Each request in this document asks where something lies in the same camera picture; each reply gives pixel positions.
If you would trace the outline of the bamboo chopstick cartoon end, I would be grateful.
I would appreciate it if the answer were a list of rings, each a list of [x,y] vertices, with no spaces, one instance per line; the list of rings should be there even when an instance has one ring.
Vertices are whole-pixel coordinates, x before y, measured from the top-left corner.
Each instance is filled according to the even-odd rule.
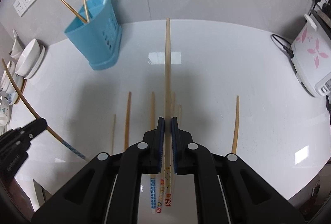
[[[171,196],[171,50],[170,50],[170,19],[166,19],[166,46],[165,46],[165,102],[164,102],[164,119],[165,119],[165,206],[170,207],[172,204]]]

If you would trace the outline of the wooden coaster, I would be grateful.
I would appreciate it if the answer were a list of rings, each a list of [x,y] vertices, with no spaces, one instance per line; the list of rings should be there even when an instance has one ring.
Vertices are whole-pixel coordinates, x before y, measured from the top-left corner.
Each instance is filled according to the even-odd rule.
[[[27,83],[27,80],[26,80],[26,79],[23,79],[23,81],[22,81],[22,86],[21,86],[21,88],[20,88],[20,91],[21,91],[22,94],[23,94],[24,89],[25,89],[25,87],[26,87],[26,83]],[[20,99],[21,99],[21,96],[20,96],[20,95],[17,95],[17,98],[16,98],[14,104],[17,105],[17,104],[19,103]]]

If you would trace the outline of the bamboo chopstick blue patterned end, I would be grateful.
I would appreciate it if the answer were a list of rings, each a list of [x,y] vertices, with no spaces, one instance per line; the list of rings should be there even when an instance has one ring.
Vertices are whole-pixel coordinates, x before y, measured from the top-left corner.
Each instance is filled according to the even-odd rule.
[[[6,75],[8,76],[12,86],[14,87],[16,93],[18,94],[18,96],[20,97],[20,99],[22,100],[22,102],[24,103],[24,105],[26,106],[26,108],[28,109],[28,111],[30,113],[32,113],[32,115],[34,116],[35,119],[40,119],[39,114],[33,109],[33,107],[29,104],[29,102],[26,100],[26,98],[24,97],[24,95],[22,94],[21,90],[18,88],[18,86],[16,85],[15,81],[12,78],[11,73],[9,72],[5,60],[2,58],[1,59],[2,62],[2,66],[5,70]],[[88,161],[88,158],[83,155],[81,152],[79,152],[77,149],[73,148],[70,144],[68,144],[60,135],[58,135],[49,125],[46,126],[46,130],[57,140],[59,141],[63,146],[65,146],[66,148],[68,148],[71,152],[73,152],[75,155],[79,156],[81,159]]]

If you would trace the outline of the white pink floral rice cooker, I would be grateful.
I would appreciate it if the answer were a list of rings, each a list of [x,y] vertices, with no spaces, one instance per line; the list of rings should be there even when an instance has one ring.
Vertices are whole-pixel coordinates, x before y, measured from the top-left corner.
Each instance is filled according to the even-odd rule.
[[[314,97],[330,94],[330,27],[313,11],[291,44],[296,77]]]

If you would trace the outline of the blue patterned plate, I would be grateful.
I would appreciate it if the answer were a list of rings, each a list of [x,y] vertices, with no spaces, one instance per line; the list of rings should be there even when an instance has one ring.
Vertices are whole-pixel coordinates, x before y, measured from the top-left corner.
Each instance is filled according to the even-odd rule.
[[[13,80],[15,81],[17,87],[19,89],[21,89],[24,79],[21,76],[15,75],[13,77]],[[13,87],[13,85],[11,84],[11,82],[9,82],[9,85],[8,85],[5,93],[7,94],[8,103],[10,105],[13,105],[15,103],[15,101],[18,99],[18,94],[17,94],[15,88]]]

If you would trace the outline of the bamboo chopstick on table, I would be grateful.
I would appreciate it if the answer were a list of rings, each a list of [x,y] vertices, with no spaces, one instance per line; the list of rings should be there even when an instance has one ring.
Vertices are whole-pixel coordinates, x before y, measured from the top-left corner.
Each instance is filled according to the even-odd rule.
[[[129,91],[129,92],[128,92],[128,98],[127,98],[126,118],[125,118],[125,140],[124,140],[124,150],[127,150],[128,147],[129,147],[131,97],[132,97],[132,92]]]

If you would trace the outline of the left white wall socket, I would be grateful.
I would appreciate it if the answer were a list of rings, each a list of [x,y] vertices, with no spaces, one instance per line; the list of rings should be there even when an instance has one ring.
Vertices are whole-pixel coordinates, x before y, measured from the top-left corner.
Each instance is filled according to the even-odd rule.
[[[27,11],[27,8],[26,8],[23,0],[15,0],[15,2],[13,3],[13,7],[19,17],[22,17],[23,14]]]

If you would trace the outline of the bamboo chopstick blue dotted end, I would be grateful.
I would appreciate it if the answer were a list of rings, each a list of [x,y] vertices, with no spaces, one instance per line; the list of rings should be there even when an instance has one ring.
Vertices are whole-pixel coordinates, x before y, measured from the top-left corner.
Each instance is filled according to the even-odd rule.
[[[155,128],[155,92],[151,93],[151,106],[150,106],[150,129]],[[151,209],[155,212],[156,209],[156,194],[155,194],[155,175],[150,175],[150,201]]]

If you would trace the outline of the white bowl with grey rim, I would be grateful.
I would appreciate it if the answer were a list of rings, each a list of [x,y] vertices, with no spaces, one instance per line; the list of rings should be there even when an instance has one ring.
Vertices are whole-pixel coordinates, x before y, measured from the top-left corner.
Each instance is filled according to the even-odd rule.
[[[13,77],[13,74],[15,73],[15,67],[16,64],[13,61],[9,61],[7,64],[7,69],[9,70],[9,73],[11,74],[11,76]],[[8,89],[8,86],[10,84],[10,80],[9,77],[7,76],[6,71],[3,72],[3,76],[1,78],[1,89],[2,91],[6,92]]]

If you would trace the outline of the blue plastic utensil holder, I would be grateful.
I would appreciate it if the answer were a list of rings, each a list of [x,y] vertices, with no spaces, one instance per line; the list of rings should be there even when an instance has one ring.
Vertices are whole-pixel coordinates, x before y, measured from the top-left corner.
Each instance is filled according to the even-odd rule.
[[[117,21],[112,2],[87,0],[90,21],[83,23],[73,19],[65,29],[65,35],[88,60],[93,70],[114,66],[118,60],[122,28]]]

